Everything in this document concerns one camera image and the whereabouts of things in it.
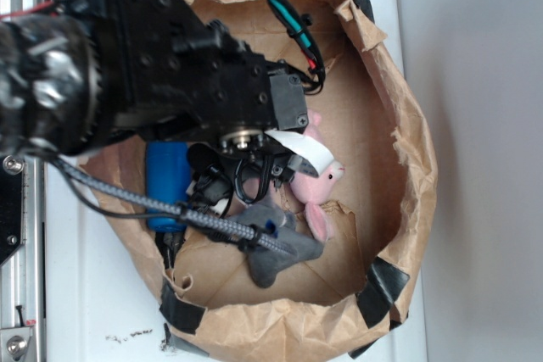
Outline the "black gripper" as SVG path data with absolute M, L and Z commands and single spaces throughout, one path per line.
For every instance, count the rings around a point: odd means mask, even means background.
M 180 112 L 170 137 L 206 142 L 237 160 L 233 185 L 246 203 L 261 200 L 270 181 L 290 180 L 287 162 L 302 155 L 270 136 L 299 136 L 309 125 L 309 79 L 284 61 L 268 61 L 219 21 L 171 30 Z

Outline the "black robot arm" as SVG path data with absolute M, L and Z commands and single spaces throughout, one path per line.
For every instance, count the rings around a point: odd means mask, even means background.
M 267 0 L 309 69 L 269 61 L 185 0 L 53 0 L 1 25 L 1 152 L 54 159 L 139 136 L 232 159 L 295 155 L 272 137 L 309 125 L 322 56 L 287 0 Z

